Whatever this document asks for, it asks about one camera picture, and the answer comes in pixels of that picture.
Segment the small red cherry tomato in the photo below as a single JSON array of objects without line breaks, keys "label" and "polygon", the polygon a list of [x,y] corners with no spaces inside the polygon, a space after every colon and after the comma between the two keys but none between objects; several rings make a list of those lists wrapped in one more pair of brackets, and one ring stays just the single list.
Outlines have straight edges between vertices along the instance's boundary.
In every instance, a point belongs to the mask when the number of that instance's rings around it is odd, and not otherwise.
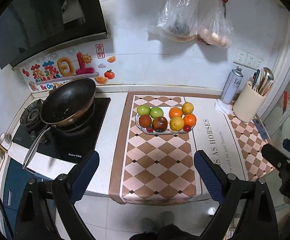
[{"label": "small red cherry tomato", "polygon": [[191,126],[189,126],[189,125],[185,125],[184,127],[183,127],[183,131],[184,132],[189,132],[191,130]]}]

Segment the orange mandarin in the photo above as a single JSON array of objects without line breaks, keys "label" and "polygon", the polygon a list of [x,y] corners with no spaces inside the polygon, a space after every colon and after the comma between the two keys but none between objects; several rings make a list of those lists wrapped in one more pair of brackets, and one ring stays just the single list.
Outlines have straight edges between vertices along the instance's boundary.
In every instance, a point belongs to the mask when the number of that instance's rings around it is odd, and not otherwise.
[{"label": "orange mandarin", "polygon": [[174,117],[182,117],[183,116],[183,112],[182,109],[178,108],[178,107],[172,107],[169,110],[169,118],[174,118]]},{"label": "orange mandarin", "polygon": [[192,113],[184,115],[183,120],[184,120],[185,125],[188,125],[190,127],[195,126],[197,122],[196,116]]}]

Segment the yellow lemon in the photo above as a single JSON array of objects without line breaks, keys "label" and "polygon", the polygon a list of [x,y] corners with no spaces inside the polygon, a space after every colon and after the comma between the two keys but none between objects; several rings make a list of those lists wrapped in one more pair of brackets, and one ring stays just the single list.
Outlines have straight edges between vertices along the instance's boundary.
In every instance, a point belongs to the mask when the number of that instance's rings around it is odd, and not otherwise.
[{"label": "yellow lemon", "polygon": [[186,114],[192,114],[194,111],[194,105],[190,102],[185,102],[183,105],[182,105],[182,112],[183,112],[183,115],[186,115]]},{"label": "yellow lemon", "polygon": [[173,131],[180,131],[185,126],[185,122],[182,117],[175,116],[170,119],[170,129]]}]

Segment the floral white glass plate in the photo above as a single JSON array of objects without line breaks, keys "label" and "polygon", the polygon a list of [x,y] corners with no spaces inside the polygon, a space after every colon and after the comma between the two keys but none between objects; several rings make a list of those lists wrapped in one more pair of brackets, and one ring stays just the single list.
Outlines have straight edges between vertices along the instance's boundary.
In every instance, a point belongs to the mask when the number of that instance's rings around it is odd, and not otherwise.
[{"label": "floral white glass plate", "polygon": [[133,117],[133,120],[135,122],[135,125],[144,133],[146,134],[157,134],[157,135],[164,135],[164,134],[184,134],[184,133],[189,133],[190,131],[192,131],[195,128],[195,125],[191,127],[191,129],[189,131],[184,131],[183,129],[180,131],[173,131],[170,129],[170,117],[169,117],[169,110],[171,109],[171,107],[167,107],[167,106],[163,106],[160,107],[163,111],[163,116],[167,119],[168,122],[168,126],[167,129],[163,132],[156,132],[153,131],[152,133],[148,132],[146,128],[142,127],[139,123],[139,118],[141,117],[138,113],[136,113],[135,117]]}]

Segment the small red fruit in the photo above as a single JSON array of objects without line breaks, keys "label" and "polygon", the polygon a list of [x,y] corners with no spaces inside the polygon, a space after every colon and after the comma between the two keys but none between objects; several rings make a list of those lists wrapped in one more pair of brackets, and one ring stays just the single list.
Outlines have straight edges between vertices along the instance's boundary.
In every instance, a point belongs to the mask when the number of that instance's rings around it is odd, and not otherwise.
[{"label": "small red fruit", "polygon": [[148,133],[153,133],[154,131],[152,126],[147,127],[146,130]]}]

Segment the reddish brown persimmon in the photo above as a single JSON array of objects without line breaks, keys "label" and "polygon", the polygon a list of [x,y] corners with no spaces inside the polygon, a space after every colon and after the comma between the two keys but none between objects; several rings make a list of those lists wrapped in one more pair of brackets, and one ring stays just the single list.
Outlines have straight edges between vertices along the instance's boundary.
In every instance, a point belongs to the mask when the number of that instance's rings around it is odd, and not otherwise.
[{"label": "reddish brown persimmon", "polygon": [[142,115],[139,117],[139,124],[143,128],[147,128],[152,124],[152,119],[149,115]]}]

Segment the dark red apple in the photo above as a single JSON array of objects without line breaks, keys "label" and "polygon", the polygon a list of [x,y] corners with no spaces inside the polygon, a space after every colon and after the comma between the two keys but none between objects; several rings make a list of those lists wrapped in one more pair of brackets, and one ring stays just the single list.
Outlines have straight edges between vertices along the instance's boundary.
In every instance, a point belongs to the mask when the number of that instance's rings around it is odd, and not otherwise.
[{"label": "dark red apple", "polygon": [[168,127],[168,121],[164,116],[159,116],[153,119],[152,127],[155,132],[165,132]]}]

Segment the green apple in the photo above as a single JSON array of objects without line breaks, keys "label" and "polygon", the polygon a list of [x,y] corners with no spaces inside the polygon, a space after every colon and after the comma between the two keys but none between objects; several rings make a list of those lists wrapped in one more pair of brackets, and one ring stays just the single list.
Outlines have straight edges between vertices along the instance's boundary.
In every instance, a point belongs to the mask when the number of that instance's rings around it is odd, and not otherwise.
[{"label": "green apple", "polygon": [[162,110],[160,107],[152,107],[152,108],[150,109],[150,113],[149,113],[149,115],[150,115],[153,119],[155,119],[155,118],[157,118],[157,117],[161,117],[161,116],[163,116],[163,110]]},{"label": "green apple", "polygon": [[150,114],[150,107],[147,105],[139,105],[137,107],[137,113],[139,116],[149,115]]}]

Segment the blue cabinet front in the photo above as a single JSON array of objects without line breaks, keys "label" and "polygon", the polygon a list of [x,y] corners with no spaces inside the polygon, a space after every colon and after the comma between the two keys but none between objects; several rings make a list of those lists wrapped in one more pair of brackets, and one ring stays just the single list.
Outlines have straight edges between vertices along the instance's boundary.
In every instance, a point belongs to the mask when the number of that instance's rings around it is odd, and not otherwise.
[{"label": "blue cabinet front", "polygon": [[26,171],[20,163],[14,159],[10,160],[3,191],[3,205],[13,232],[15,231],[16,215],[21,197],[28,180],[31,178],[35,178],[37,181],[50,180],[37,173],[33,174]]}]

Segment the cream utensil holder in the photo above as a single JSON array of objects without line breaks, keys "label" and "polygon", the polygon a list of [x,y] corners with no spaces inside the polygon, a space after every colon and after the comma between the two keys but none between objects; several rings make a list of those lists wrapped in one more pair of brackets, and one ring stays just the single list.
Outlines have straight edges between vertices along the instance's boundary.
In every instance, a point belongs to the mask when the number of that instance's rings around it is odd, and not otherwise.
[{"label": "cream utensil holder", "polygon": [[264,101],[265,96],[253,90],[248,81],[233,105],[233,113],[239,120],[250,122]]}]

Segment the utensils in holder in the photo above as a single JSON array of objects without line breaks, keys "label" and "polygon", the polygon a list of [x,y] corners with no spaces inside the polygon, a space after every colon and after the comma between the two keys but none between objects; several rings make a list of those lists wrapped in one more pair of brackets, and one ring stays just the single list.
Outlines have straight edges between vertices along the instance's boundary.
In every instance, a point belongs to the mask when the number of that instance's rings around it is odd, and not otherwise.
[{"label": "utensils in holder", "polygon": [[274,74],[268,67],[257,70],[252,78],[252,90],[261,96],[265,96],[274,82]]}]

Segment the white cup on stove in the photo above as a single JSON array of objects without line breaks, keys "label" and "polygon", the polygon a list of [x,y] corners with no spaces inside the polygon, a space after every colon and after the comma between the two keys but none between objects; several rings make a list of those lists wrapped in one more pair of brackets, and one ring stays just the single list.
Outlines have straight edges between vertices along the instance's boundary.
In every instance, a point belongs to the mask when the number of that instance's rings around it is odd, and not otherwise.
[{"label": "white cup on stove", "polygon": [[2,133],[0,135],[0,145],[5,149],[5,150],[9,150],[11,145],[12,145],[12,141],[11,141],[11,136],[8,133]]}]

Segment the silver gas canister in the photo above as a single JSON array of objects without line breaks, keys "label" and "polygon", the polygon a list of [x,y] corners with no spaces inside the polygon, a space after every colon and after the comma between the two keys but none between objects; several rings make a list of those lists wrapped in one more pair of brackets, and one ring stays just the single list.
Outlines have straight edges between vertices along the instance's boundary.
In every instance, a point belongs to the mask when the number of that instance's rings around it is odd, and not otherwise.
[{"label": "silver gas canister", "polygon": [[231,103],[237,92],[238,87],[240,86],[242,79],[242,68],[236,67],[236,69],[231,70],[220,98],[224,104]]}]

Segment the clear plastic bag of eggs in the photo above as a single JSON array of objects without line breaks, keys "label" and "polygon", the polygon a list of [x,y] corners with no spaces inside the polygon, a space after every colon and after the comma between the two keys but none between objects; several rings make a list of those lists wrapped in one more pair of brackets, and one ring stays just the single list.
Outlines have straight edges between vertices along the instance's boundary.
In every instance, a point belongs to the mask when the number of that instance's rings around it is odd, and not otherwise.
[{"label": "clear plastic bag of eggs", "polygon": [[234,28],[226,15],[226,3],[223,0],[200,1],[197,15],[198,41],[218,48],[233,46]]}]

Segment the black range hood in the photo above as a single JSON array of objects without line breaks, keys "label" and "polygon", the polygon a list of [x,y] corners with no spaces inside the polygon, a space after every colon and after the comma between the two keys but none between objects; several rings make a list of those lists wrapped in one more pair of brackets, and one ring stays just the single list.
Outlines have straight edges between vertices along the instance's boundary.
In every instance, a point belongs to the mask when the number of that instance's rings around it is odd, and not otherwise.
[{"label": "black range hood", "polygon": [[0,68],[108,37],[100,0],[0,0]]}]

